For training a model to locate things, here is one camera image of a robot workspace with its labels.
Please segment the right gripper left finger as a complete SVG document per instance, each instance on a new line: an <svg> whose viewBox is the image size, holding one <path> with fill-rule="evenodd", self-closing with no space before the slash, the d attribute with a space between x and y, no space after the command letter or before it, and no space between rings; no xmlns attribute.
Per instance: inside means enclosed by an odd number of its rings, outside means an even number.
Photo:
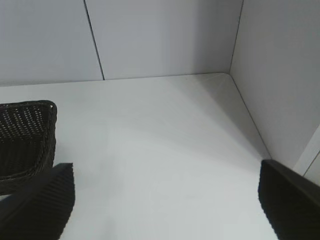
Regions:
<svg viewBox="0 0 320 240"><path fill-rule="evenodd" d="M71 216L76 191L72 163L45 170L0 202L2 240L58 240Z"/></svg>

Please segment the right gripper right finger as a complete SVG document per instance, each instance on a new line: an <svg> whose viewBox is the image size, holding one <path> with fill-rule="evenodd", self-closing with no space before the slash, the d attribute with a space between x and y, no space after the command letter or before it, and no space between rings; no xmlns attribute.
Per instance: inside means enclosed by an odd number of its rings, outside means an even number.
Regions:
<svg viewBox="0 0 320 240"><path fill-rule="evenodd" d="M279 240L320 238L320 187L273 159L261 161L258 200Z"/></svg>

